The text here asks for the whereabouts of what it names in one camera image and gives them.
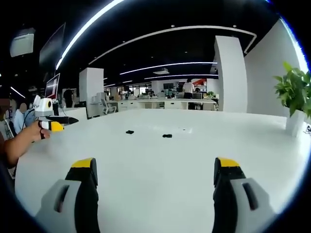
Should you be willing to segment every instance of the white pillar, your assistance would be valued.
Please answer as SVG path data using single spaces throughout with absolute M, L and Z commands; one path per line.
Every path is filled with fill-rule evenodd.
M 112 88 L 111 88 L 111 96 L 115 96 L 115 95 L 117 95 L 117 94 L 118 94 L 117 88 L 116 88 L 116 87 L 112 87 Z
M 235 37 L 217 35 L 214 47 L 221 87 L 219 110 L 246 113 L 247 78 L 240 41 Z
M 91 99 L 97 93 L 104 91 L 104 69 L 86 68 L 79 74 L 80 101 L 86 101 L 87 116 L 99 115 L 97 105 L 91 104 Z

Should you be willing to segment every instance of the person in white shirt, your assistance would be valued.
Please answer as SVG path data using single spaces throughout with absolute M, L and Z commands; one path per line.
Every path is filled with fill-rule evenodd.
M 185 92 L 184 94 L 185 99 L 193 98 L 194 85 L 192 84 L 191 80 L 192 79 L 187 79 L 187 82 L 183 86 L 183 91 Z
M 16 134 L 19 134 L 23 129 L 24 124 L 24 113 L 27 111 L 27 105 L 22 103 L 19 109 L 16 110 L 14 118 L 13 118 L 13 125 Z

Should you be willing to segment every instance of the finger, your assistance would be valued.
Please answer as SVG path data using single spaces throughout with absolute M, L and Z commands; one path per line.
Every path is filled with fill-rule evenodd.
M 50 132 L 46 129 L 42 129 L 41 133 L 44 135 L 44 138 L 50 138 Z

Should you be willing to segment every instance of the curved light strip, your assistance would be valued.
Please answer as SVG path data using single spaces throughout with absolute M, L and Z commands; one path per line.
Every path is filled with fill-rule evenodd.
M 20 96 L 22 96 L 22 97 L 24 97 L 21 93 L 19 93 L 18 91 L 16 91 L 13 87 L 11 87 L 11 89 L 13 90 L 13 91 L 15 91 L 16 93 L 18 93 Z
M 101 9 L 99 12 L 97 12 L 96 15 L 94 15 L 80 30 L 79 32 L 74 36 L 74 38 L 70 41 L 68 44 L 67 48 L 62 54 L 61 59 L 59 59 L 57 65 L 56 65 L 56 70 L 59 68 L 60 64 L 64 60 L 65 56 L 73 46 L 73 44 L 79 39 L 79 37 L 88 29 L 89 26 L 91 26 L 99 17 L 101 17 L 103 14 L 105 14 L 107 11 L 109 11 L 111 8 L 115 7 L 119 3 L 123 2 L 124 0 L 114 0 L 111 3 L 109 3 L 107 6 L 105 6 L 103 9 Z
M 110 84 L 110 85 L 107 85 L 107 86 L 104 86 L 104 87 L 109 87 L 109 86 L 113 86 L 113 85 L 115 85 L 115 84 Z
M 131 70 L 131 71 L 128 71 L 128 72 L 121 73 L 120 75 L 128 74 L 128 73 L 135 72 L 135 71 L 140 71 L 140 70 L 144 70 L 144 69 L 152 69 L 152 68 L 157 68 L 157 67 L 168 67 L 168 66 L 176 66 L 176 65 L 188 65 L 188 64 L 217 64 L 217 62 L 183 62 L 183 63 L 173 63 L 173 64 L 160 65 L 160 66 L 155 66 L 155 67 L 146 67 L 146 68 L 141 68 L 141 69 L 135 69 L 135 70 Z
M 101 57 L 105 56 L 106 54 L 112 52 L 113 50 L 116 50 L 124 45 L 130 44 L 134 41 L 143 39 L 143 38 L 147 38 L 149 36 L 152 35 L 157 35 L 157 34 L 161 34 L 161 33 L 168 33 L 168 32 L 173 32 L 173 31 L 178 31 L 178 30 L 186 30 L 186 29 L 223 29 L 223 30 L 229 30 L 229 31 L 234 31 L 234 32 L 239 32 L 239 33 L 244 33 L 244 34 L 248 34 L 248 35 L 252 35 L 253 39 L 249 42 L 248 46 L 246 47 L 246 49 L 244 50 L 244 53 L 247 54 L 248 53 L 248 49 L 251 47 L 251 45 L 254 43 L 254 41 L 257 38 L 257 35 L 255 33 L 251 33 L 249 31 L 245 31 L 245 30 L 241 30 L 241 29 L 237 29 L 237 28 L 230 28 L 230 27 L 223 27 L 223 26 L 211 26 L 211 25 L 197 25 L 197 26 L 185 26 L 185 27 L 178 27 L 178 28 L 169 28 L 169 29 L 165 29 L 165 30 L 161 30 L 161 31 L 157 31 L 154 33 L 149 33 L 146 35 L 142 35 L 140 37 L 134 38 L 132 40 L 126 41 L 125 43 L 122 43 L 118 46 L 115 46 L 114 48 L 104 52 L 102 55 L 98 56 L 97 58 L 95 58 L 93 61 L 91 61 L 90 63 L 88 63 L 89 65 L 92 64 L 93 62 L 95 62 L 96 60 L 100 59 Z
M 157 78 L 178 77 L 178 76 L 218 76 L 218 74 L 178 74 L 178 75 L 150 77 L 150 78 L 145 78 L 145 79 L 157 79 Z

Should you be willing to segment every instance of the person's hand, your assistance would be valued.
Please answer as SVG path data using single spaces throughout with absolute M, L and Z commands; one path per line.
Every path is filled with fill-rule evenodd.
M 41 140 L 41 133 L 44 135 L 44 138 L 50 137 L 50 132 L 48 130 L 39 127 L 38 120 L 32 123 L 25 130 L 29 131 L 28 134 L 34 142 Z

